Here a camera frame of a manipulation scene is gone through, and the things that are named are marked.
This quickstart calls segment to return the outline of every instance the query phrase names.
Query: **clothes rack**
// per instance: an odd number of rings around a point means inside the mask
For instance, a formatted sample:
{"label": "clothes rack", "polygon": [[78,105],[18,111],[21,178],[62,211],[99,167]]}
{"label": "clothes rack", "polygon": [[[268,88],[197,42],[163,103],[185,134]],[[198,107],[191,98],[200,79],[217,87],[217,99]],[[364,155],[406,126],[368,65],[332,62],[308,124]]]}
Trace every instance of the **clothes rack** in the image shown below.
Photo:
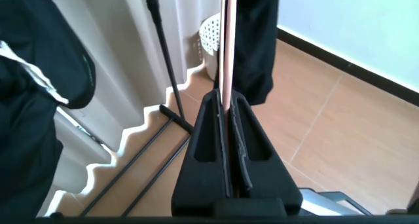
{"label": "clothes rack", "polygon": [[146,0],[147,7],[150,10],[151,17],[153,19],[153,22],[156,27],[158,40],[160,43],[160,46],[162,48],[164,61],[166,63],[166,67],[168,70],[170,83],[173,88],[173,93],[175,94],[175,100],[177,104],[177,108],[179,110],[179,115],[174,113],[171,109],[167,108],[165,105],[160,105],[159,110],[162,114],[167,116],[169,120],[166,122],[165,125],[162,126],[162,128],[138,151],[138,153],[134,156],[134,158],[107,184],[107,186],[99,193],[99,195],[83,210],[83,212],[80,214],[81,217],[84,217],[98,202],[99,200],[112,188],[112,186],[125,174],[125,172],[134,164],[134,162],[144,154],[144,152],[147,150],[148,147],[167,129],[167,127],[172,123],[178,124],[180,127],[182,127],[185,131],[189,133],[187,139],[177,148],[177,150],[173,153],[173,155],[166,161],[165,165],[161,167],[161,169],[155,174],[155,176],[150,180],[150,182],[145,186],[145,188],[138,194],[138,196],[132,201],[132,203],[127,207],[127,209],[124,211],[124,213],[121,215],[122,217],[126,217],[132,209],[136,206],[136,204],[143,198],[145,193],[151,188],[151,186],[154,184],[154,182],[160,177],[160,175],[165,171],[165,169],[170,165],[170,163],[175,159],[175,157],[180,154],[183,148],[186,147],[186,145],[189,142],[189,139],[191,138],[191,134],[193,131],[193,126],[190,125],[185,118],[185,114],[183,112],[182,102],[179,95],[179,90],[177,89],[177,83],[176,79],[173,73],[173,67],[172,67],[172,61],[170,60],[170,55],[168,51],[168,46],[166,42],[166,38],[164,36],[163,32],[163,26],[162,26],[162,19],[160,16],[159,11],[159,4],[158,0]]}

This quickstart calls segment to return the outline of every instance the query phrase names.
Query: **curtain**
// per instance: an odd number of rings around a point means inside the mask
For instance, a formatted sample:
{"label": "curtain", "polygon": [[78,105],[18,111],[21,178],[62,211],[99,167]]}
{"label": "curtain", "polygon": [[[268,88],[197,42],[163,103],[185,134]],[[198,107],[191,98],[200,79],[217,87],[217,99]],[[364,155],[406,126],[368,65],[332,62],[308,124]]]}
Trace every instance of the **curtain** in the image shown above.
{"label": "curtain", "polygon": [[[109,165],[113,156],[123,153],[123,138],[144,123],[144,107],[165,103],[170,85],[145,0],[53,1],[94,60],[97,85],[87,107],[56,113],[57,137],[64,150],[40,214],[58,191],[86,191],[88,169]],[[199,27],[219,12],[220,0],[159,1],[175,78],[178,84],[185,83],[187,69],[202,63]]]}

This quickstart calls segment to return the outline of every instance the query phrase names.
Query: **baseboard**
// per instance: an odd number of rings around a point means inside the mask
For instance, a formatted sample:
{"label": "baseboard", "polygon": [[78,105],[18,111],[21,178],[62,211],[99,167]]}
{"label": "baseboard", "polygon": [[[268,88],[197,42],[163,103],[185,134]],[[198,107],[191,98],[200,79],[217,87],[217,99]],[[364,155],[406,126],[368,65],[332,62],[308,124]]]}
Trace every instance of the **baseboard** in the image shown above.
{"label": "baseboard", "polygon": [[340,69],[366,83],[369,83],[385,92],[388,92],[402,100],[405,100],[413,105],[419,106],[419,93],[401,86],[387,78],[381,77],[376,73],[370,72],[358,65],[355,65],[339,56],[336,56],[326,50],[323,50],[312,43],[302,40],[294,35],[278,28],[277,38],[288,45],[291,45],[313,57],[322,60],[331,66]]}

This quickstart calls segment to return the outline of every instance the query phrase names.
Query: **white basket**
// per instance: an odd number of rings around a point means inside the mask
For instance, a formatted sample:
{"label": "white basket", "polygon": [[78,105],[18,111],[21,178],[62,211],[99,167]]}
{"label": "white basket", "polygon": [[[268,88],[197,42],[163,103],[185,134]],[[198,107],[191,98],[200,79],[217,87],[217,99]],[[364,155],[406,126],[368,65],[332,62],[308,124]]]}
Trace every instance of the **white basket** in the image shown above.
{"label": "white basket", "polygon": [[211,79],[215,80],[217,73],[217,58],[219,48],[219,32],[220,32],[220,13],[206,19],[200,29],[199,36],[201,46],[204,48],[203,56],[207,73]]}

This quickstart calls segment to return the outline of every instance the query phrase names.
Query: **black cloth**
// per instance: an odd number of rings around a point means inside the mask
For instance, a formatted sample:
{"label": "black cloth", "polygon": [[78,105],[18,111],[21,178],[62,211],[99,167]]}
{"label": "black cloth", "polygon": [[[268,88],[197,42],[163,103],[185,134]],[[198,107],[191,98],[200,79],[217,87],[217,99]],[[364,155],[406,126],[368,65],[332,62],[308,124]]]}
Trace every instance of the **black cloth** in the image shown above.
{"label": "black cloth", "polygon": [[[0,40],[39,67],[68,107],[92,99],[94,63],[51,0],[0,0]],[[0,56],[0,217],[33,218],[41,208],[63,148],[57,106],[20,63]]]}
{"label": "black cloth", "polygon": [[[279,0],[237,0],[232,87],[250,105],[272,90]],[[214,88],[218,88],[218,71]]]}

